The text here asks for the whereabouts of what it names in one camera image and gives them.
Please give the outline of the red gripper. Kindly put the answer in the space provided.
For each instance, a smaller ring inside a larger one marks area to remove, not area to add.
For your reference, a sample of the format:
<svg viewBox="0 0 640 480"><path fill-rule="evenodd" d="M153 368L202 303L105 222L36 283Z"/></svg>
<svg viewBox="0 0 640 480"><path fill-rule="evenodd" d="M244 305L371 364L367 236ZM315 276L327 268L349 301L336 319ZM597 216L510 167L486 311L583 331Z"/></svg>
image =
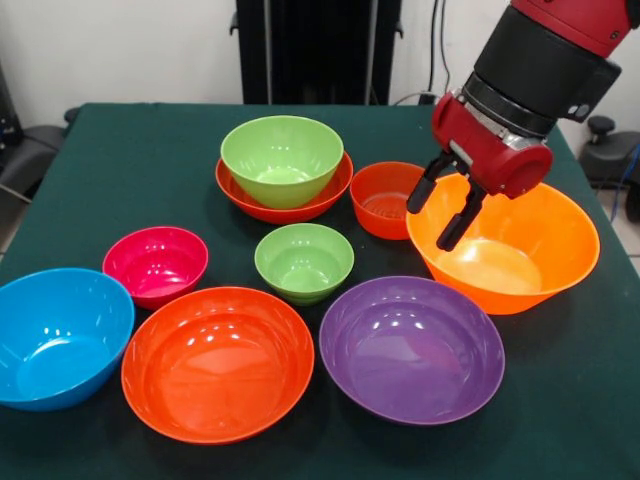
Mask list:
<svg viewBox="0 0 640 480"><path fill-rule="evenodd" d="M464 207L436 241L443 251L457 246L481 212L487 193L517 198L536 187L551 169L553 154L543 142L510 132L451 92L436 104L432 132L445 151L425 168L407 199L407 211L418 214L423 209L439 174L453 162L450 152L468 166L473 179Z"/></svg>

